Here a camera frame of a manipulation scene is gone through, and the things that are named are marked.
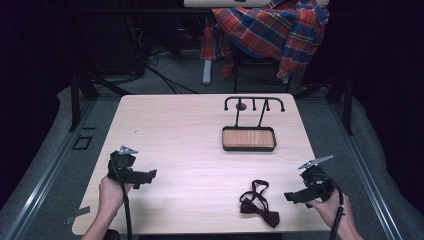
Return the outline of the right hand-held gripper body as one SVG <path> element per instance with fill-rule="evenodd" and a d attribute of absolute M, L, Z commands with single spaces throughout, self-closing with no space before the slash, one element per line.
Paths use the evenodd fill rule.
<path fill-rule="evenodd" d="M 303 169 L 301 177 L 306 186 L 306 189 L 298 192 L 298 202 L 306 203 L 317 198 L 326 201 L 330 198 L 331 193 L 335 189 L 335 184 L 319 166 L 319 163 L 331 158 L 332 155 L 316 158 L 298 167 L 298 169 Z"/>

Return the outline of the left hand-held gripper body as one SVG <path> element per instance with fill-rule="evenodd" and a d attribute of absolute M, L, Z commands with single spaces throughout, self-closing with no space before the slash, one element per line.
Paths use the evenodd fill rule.
<path fill-rule="evenodd" d="M 148 182 L 148 174 L 136 172 L 132 166 L 136 160 L 138 151 L 126 146 L 121 146 L 110 154 L 107 177 L 124 184 L 145 184 Z"/>

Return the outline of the dark red bow tie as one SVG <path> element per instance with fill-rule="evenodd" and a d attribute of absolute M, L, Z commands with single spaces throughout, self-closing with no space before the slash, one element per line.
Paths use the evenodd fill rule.
<path fill-rule="evenodd" d="M 270 211 L 269 204 L 263 196 L 263 192 L 269 187 L 269 183 L 256 179 L 251 183 L 251 190 L 246 191 L 239 197 L 240 212 L 242 214 L 257 214 L 270 227 L 276 228 L 280 223 L 278 212 Z"/>

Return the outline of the person's right hand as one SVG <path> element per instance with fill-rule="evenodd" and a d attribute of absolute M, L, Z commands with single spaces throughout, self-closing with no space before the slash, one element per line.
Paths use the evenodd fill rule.
<path fill-rule="evenodd" d="M 318 211 L 319 215 L 327 226 L 329 226 L 330 228 L 333 227 L 337 211 L 340 207 L 339 192 L 337 190 L 335 190 L 332 193 L 331 197 L 324 202 L 318 200 L 311 200 L 308 202 L 308 204 Z M 338 227 L 339 232 L 347 231 L 348 229 L 351 229 L 354 226 L 354 219 L 351 211 L 350 201 L 345 194 L 343 194 L 343 206 L 343 213 Z"/>

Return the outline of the person's left hand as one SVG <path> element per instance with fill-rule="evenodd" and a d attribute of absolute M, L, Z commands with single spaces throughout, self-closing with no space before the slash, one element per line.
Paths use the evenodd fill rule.
<path fill-rule="evenodd" d="M 124 203 L 124 194 L 121 186 L 108 177 L 104 177 L 99 184 L 98 213 L 102 217 L 114 218 Z"/>

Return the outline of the grey tape strip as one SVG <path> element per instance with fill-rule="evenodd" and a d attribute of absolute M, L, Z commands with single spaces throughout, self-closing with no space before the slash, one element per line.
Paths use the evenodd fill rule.
<path fill-rule="evenodd" d="M 65 218 L 65 220 L 64 220 L 64 224 L 65 225 L 70 225 L 70 224 L 72 224 L 75 221 L 75 219 L 77 217 L 82 216 L 82 215 L 85 215 L 85 214 L 88 214 L 89 212 L 90 212 L 90 207 L 89 206 L 80 208 L 80 209 L 76 210 L 72 215 L 67 216 Z"/>

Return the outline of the black hook rack wooden tray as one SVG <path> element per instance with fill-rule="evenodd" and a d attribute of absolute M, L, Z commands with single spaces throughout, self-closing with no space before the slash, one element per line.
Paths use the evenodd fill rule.
<path fill-rule="evenodd" d="M 271 101 L 277 102 L 280 111 L 284 112 L 283 101 L 278 97 L 230 96 L 224 100 L 225 111 L 230 109 L 229 102 L 232 100 L 235 101 L 235 123 L 222 128 L 222 148 L 225 151 L 273 152 L 277 147 L 275 131 L 270 126 L 263 126 L 263 119 L 265 113 L 271 110 Z M 241 113 L 248 108 L 253 112 L 260 111 L 255 126 L 240 124 Z"/>

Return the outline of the white desk leg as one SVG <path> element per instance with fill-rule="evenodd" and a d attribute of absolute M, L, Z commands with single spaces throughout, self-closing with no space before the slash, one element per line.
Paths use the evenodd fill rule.
<path fill-rule="evenodd" d="M 204 85 L 211 84 L 211 72 L 212 72 L 212 62 L 210 60 L 205 60 L 204 68 L 203 68 L 203 78 L 202 78 L 202 83 Z"/>

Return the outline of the black chair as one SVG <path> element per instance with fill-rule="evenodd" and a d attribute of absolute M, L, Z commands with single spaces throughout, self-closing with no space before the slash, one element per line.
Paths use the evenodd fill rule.
<path fill-rule="evenodd" d="M 241 50 L 234 56 L 234 93 L 288 93 L 292 76 L 276 77 L 279 62 L 272 58 L 253 58 Z"/>

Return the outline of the red blue plaid shirt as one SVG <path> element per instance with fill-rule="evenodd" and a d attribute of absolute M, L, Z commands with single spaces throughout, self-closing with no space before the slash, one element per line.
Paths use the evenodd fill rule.
<path fill-rule="evenodd" d="M 276 77 L 302 71 L 322 43 L 330 13 L 316 0 L 271 0 L 260 8 L 214 8 L 206 20 L 203 60 L 231 59 L 234 50 L 279 62 Z"/>

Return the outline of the aluminium floor rail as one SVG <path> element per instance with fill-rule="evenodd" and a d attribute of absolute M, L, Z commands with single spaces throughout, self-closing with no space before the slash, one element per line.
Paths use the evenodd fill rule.
<path fill-rule="evenodd" d="M 64 220 L 81 206 L 108 123 L 94 118 L 104 105 L 83 105 L 79 125 L 68 130 L 62 108 L 17 190 L 0 211 L 0 240 L 79 240 Z"/>
<path fill-rule="evenodd" d="M 332 112 L 333 117 L 337 123 L 338 128 L 342 132 L 345 142 L 348 144 L 351 154 L 353 155 L 353 162 L 355 169 L 359 175 L 359 178 L 362 182 L 368 199 L 371 202 L 371 205 L 374 209 L 374 212 L 382 226 L 382 229 L 388 240 L 404 240 L 402 234 L 399 231 L 398 226 L 396 225 L 393 215 L 391 214 L 386 201 L 381 195 L 378 186 L 368 168 L 368 165 L 363 157 L 362 152 L 360 151 L 355 136 L 350 135 L 345 129 L 342 112 L 337 105 L 330 104 L 329 109 Z"/>

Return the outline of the black metal frame stand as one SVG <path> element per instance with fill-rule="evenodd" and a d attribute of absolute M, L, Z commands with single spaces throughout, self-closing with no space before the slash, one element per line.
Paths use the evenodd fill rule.
<path fill-rule="evenodd" d="M 344 97 L 342 101 L 342 124 L 347 133 L 352 135 L 351 117 L 353 104 L 353 79 L 348 73 L 336 73 L 325 80 L 312 84 L 300 93 L 295 94 L 294 98 L 297 100 L 303 99 L 325 86 L 330 87 L 330 90 L 325 97 L 329 104 L 338 104 L 341 97 Z"/>
<path fill-rule="evenodd" d="M 112 82 L 107 81 L 98 74 L 94 74 L 89 71 L 78 71 L 74 73 L 71 77 L 70 85 L 72 111 L 72 123 L 69 129 L 70 132 L 76 129 L 81 119 L 80 94 L 83 94 L 88 101 L 96 101 L 99 97 L 99 93 L 94 87 L 95 83 L 106 87 L 120 96 L 129 95 L 128 91 L 116 86 Z"/>

